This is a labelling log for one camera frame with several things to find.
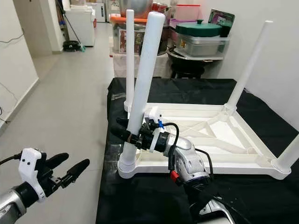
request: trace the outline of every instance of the green pot lid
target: green pot lid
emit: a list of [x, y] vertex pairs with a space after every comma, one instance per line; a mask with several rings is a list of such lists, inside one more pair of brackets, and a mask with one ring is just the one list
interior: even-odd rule
[[221, 32], [221, 26], [212, 23], [202, 23], [203, 20], [197, 22], [183, 22], [176, 26], [176, 32], [183, 35], [210, 37], [218, 36]]

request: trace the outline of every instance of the black tablecloth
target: black tablecloth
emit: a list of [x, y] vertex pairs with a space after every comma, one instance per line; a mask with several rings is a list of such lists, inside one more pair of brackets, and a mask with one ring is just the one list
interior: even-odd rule
[[[148, 102], [222, 105], [227, 102], [232, 79], [159, 79], [152, 81]], [[123, 110], [125, 79], [114, 78], [107, 96], [108, 131], [96, 223], [192, 223], [182, 187], [165, 174], [137, 174], [124, 180], [117, 173], [123, 142], [110, 133]], [[267, 147], [279, 156], [298, 132], [266, 103], [243, 92], [238, 113]], [[299, 220], [299, 162], [283, 181], [266, 175], [216, 175], [215, 182], [226, 201], [253, 224], [293, 224]], [[243, 221], [233, 214], [237, 223]]]

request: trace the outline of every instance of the tiled floor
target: tiled floor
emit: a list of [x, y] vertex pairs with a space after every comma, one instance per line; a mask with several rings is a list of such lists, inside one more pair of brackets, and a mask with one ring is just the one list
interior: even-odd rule
[[[0, 137], [3, 158], [25, 147], [36, 147], [48, 157], [67, 152], [70, 157], [55, 169], [63, 176], [82, 159], [91, 163], [66, 189], [44, 203], [35, 203], [18, 224], [93, 224], [100, 189], [107, 131], [107, 87], [113, 78], [108, 53], [110, 25], [98, 23], [96, 43], [85, 53], [70, 52], [35, 60], [41, 78], [33, 94]], [[18, 162], [1, 166], [0, 192], [21, 183]]]

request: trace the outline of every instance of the white pipe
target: white pipe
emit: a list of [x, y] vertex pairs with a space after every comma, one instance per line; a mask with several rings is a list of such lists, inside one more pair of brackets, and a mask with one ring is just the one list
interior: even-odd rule
[[[134, 99], [128, 122], [128, 130], [133, 134], [138, 134], [142, 125], [143, 114], [149, 97], [150, 85], [154, 73], [164, 20], [165, 16], [163, 14], [150, 12], [146, 23]], [[118, 162], [119, 174], [122, 177], [130, 178], [129, 175], [124, 175], [123, 173], [130, 173], [134, 171], [135, 157], [136, 147], [132, 144], [125, 143]]]
[[246, 65], [245, 69], [243, 70], [243, 73], [242, 73], [240, 79], [238, 80], [237, 84], [235, 85], [235, 88], [234, 88], [232, 94], [230, 95], [228, 102], [226, 103], [226, 106], [231, 110], [236, 109], [236, 105], [239, 101], [239, 98], [240, 98], [242, 92], [243, 92], [243, 89], [245, 88], [247, 80], [252, 73], [252, 70], [255, 66], [256, 60], [258, 59], [260, 51], [261, 51], [263, 44], [266, 40], [268, 30], [272, 23], [273, 23], [273, 21], [266, 20], [265, 23], [263, 24], [263, 28], [262, 28], [261, 33], [260, 33], [260, 35], [256, 41], [256, 44], [253, 48], [253, 51], [249, 58], [249, 61]]
[[283, 172], [290, 172], [291, 166], [299, 158], [299, 135], [289, 144], [282, 154], [272, 161], [272, 164]]
[[126, 79], [126, 101], [124, 102], [125, 111], [130, 112], [134, 97], [134, 10], [127, 9], [127, 79]]

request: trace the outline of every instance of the orange lid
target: orange lid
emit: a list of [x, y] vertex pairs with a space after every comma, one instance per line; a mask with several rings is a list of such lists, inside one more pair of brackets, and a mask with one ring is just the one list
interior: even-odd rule
[[[120, 14], [110, 14], [109, 15], [110, 21], [113, 23], [120, 23], [123, 24], [126, 22], [126, 17], [121, 17]], [[134, 19], [136, 23], [146, 23], [147, 19]]]

